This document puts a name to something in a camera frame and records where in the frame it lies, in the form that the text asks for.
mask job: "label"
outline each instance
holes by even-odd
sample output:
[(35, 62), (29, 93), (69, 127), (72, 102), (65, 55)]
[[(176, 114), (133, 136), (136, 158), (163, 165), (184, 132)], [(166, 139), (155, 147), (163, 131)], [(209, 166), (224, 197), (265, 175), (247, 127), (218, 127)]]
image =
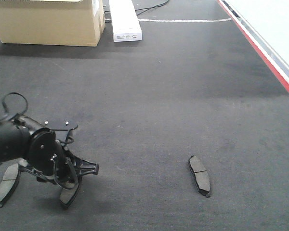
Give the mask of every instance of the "label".
[(117, 35), (117, 39), (136, 39), (137, 35)]
[(98, 8), (99, 8), (99, 4), (100, 4), (100, 1), (99, 0), (92, 0), (92, 5), (93, 5), (93, 17), (95, 17), (97, 11), (98, 11)]

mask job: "white box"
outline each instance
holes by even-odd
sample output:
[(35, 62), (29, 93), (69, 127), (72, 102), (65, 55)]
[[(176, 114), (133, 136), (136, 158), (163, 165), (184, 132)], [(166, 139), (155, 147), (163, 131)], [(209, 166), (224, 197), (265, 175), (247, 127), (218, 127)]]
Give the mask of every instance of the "white box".
[(131, 0), (109, 0), (114, 42), (141, 41), (142, 31)]

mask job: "white wall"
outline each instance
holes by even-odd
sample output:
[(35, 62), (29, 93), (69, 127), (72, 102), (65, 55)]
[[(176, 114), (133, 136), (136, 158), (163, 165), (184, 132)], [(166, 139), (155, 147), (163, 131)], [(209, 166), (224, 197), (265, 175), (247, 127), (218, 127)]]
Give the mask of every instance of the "white wall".
[(289, 65), (289, 0), (226, 0)]

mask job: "robotic arm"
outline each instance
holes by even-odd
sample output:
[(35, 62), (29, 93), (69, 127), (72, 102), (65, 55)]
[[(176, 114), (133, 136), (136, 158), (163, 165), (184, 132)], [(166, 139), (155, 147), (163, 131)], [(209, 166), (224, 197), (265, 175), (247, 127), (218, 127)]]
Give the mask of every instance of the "robotic arm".
[(98, 164), (74, 156), (67, 145), (74, 141), (73, 131), (78, 127), (72, 122), (48, 122), (41, 124), (24, 115), (26, 109), (9, 115), (5, 98), (2, 105), (5, 116), (0, 119), (0, 163), (21, 158), (18, 164), (10, 166), (0, 185), (0, 207), (14, 192), (20, 172), (37, 177), (38, 182), (50, 182), (62, 188), (60, 201), (64, 208), (75, 199), (82, 176), (98, 174)]

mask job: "brake pad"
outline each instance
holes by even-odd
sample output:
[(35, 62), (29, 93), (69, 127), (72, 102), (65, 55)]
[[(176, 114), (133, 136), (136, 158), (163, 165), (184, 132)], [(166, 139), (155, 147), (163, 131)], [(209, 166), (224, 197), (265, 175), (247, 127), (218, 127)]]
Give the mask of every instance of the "brake pad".
[(19, 179), (20, 171), (18, 170), (18, 164), (9, 166), (0, 184), (0, 207), (11, 197), (18, 185)]
[(193, 155), (189, 158), (188, 165), (193, 173), (198, 191), (202, 195), (210, 197), (210, 179), (201, 161)]

